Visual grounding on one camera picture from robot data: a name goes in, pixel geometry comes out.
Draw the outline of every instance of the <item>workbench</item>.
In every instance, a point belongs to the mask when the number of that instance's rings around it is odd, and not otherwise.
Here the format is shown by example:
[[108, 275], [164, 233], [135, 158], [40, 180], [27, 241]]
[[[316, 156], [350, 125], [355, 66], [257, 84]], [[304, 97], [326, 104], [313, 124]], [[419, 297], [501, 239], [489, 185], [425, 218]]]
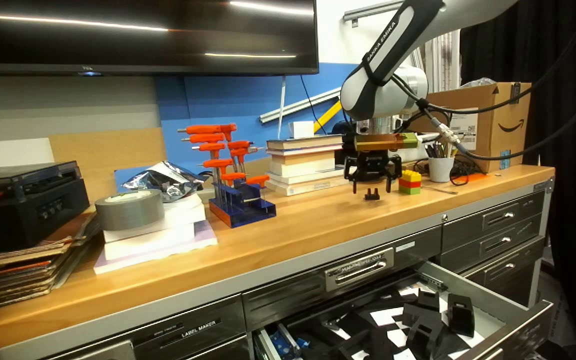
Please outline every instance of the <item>workbench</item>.
[[[551, 177], [551, 167], [511, 165], [465, 185], [423, 182], [414, 196], [396, 194], [396, 185], [386, 194], [382, 183], [357, 183], [355, 194], [351, 183], [293, 197], [264, 194], [276, 203], [276, 218], [226, 228], [207, 216], [217, 246], [108, 273], [94, 273], [92, 256], [51, 293], [0, 307], [0, 358], [41, 358], [201, 307], [393, 238], [437, 230], [450, 213], [532, 194]], [[363, 200], [368, 185], [380, 185], [380, 200]]]

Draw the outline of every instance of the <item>amazon box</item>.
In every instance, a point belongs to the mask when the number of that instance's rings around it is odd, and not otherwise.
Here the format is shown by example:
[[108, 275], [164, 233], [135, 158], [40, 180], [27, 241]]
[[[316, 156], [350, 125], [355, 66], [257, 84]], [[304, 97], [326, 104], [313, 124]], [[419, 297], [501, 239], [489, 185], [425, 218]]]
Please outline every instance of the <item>amazon box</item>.
[[[528, 89], [530, 81], [496, 81], [483, 86], [465, 86], [457, 89], [427, 94], [427, 101], [444, 107], [488, 107], [509, 100], [511, 96]], [[454, 113], [450, 127], [462, 137], [462, 143], [478, 156], [505, 156], [524, 149], [526, 125], [528, 125], [530, 94], [521, 96], [508, 105], [480, 113]], [[436, 131], [427, 117], [412, 122], [410, 130]], [[521, 164], [521, 156], [505, 159], [478, 159], [483, 171], [494, 171]]]

